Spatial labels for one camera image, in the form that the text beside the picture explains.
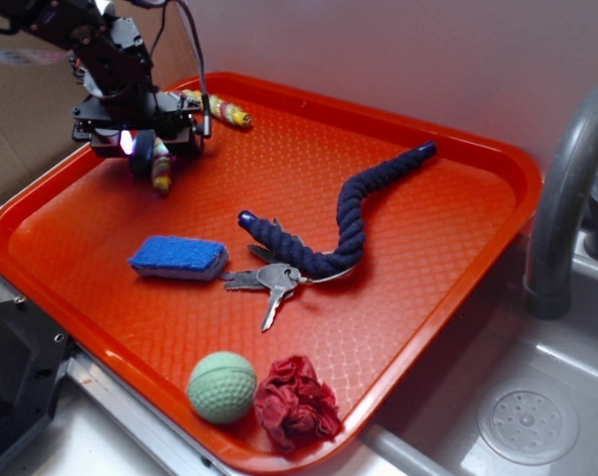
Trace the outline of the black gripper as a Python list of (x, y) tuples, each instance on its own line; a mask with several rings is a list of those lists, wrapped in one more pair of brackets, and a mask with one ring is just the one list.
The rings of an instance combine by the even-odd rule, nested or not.
[(138, 90), (109, 97), (87, 96), (71, 110), (71, 137), (87, 143), (101, 158), (129, 157), (123, 135), (142, 132), (159, 137), (176, 156), (203, 150), (204, 124), (194, 114), (200, 106), (175, 92)]

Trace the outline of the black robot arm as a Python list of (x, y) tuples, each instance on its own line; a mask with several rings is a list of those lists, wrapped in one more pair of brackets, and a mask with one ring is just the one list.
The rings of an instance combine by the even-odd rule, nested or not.
[(30, 34), (70, 53), (73, 74), (87, 89), (74, 106), (72, 138), (100, 158), (145, 164), (153, 140), (176, 156), (199, 153), (211, 135), (210, 114), (166, 93), (153, 80), (153, 56), (130, 18), (94, 1), (0, 1), (2, 35)]

